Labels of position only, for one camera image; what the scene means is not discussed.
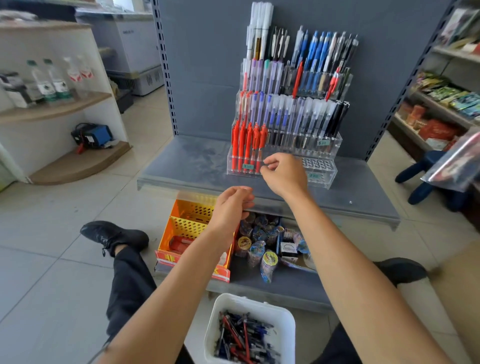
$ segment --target hand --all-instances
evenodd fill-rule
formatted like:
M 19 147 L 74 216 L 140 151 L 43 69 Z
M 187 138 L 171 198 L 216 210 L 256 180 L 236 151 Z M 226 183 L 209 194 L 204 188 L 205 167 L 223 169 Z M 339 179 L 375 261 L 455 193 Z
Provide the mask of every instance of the hand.
M 287 203 L 288 199 L 306 193 L 307 174 L 303 168 L 302 161 L 291 154 L 275 153 L 265 158 L 260 173 L 268 187 Z
M 232 243 L 240 220 L 248 216 L 249 213 L 244 210 L 255 205 L 254 198 L 252 188 L 247 186 L 230 187 L 217 197 L 212 218 L 205 230 L 215 235 L 223 251 Z

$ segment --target stool leg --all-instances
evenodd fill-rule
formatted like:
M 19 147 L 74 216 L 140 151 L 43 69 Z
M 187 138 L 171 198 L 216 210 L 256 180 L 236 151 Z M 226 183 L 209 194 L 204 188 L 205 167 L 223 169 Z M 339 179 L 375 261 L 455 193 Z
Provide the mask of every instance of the stool leg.
M 416 205 L 417 203 L 422 202 L 432 191 L 433 186 L 427 182 L 423 182 L 411 193 L 408 198 L 408 203 Z
M 408 167 L 406 170 L 401 171 L 395 177 L 395 182 L 403 183 L 405 181 L 408 181 L 410 178 L 415 177 L 417 174 L 419 174 L 422 171 L 423 171 L 423 163 L 421 161 L 415 164 L 412 164 L 410 167 Z
M 447 200 L 447 208 L 452 212 L 458 212 L 467 202 L 468 192 L 452 191 Z

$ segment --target black pants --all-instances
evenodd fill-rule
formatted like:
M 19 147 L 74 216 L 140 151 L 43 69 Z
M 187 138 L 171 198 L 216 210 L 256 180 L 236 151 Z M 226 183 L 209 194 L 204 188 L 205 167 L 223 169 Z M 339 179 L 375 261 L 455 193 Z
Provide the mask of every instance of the black pants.
M 156 289 L 155 281 L 145 262 L 136 250 L 127 246 L 115 257 L 113 262 L 114 277 L 112 291 L 108 302 L 109 320 L 107 334 L 113 340 L 115 335 L 127 323 Z M 182 347 L 177 364 L 192 364 L 185 345 Z M 339 324 L 334 330 L 324 352 L 314 361 L 315 364 L 357 364 L 361 363 L 352 342 Z

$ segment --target black shoe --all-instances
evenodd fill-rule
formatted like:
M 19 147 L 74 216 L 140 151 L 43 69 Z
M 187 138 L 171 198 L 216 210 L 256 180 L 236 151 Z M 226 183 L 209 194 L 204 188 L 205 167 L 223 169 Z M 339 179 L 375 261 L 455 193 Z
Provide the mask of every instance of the black shoe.
M 103 245 L 102 254 L 105 251 L 110 256 L 115 256 L 115 247 L 119 244 L 127 244 L 136 251 L 141 252 L 148 247 L 148 235 L 141 230 L 122 229 L 109 221 L 92 221 L 82 226 L 80 233 L 96 243 Z
M 411 283 L 427 277 L 427 270 L 411 259 L 391 258 L 374 263 L 395 287 L 400 283 Z

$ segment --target price tag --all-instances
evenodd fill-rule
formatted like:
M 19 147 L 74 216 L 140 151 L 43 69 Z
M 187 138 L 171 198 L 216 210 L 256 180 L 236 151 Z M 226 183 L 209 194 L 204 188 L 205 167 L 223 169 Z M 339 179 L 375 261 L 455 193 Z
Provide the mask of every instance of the price tag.
M 330 145 L 329 139 L 319 140 L 317 142 L 317 146 L 329 146 L 329 145 Z
M 315 172 L 307 172 L 307 178 L 310 180 L 319 180 L 321 178 L 321 175 L 319 173 Z

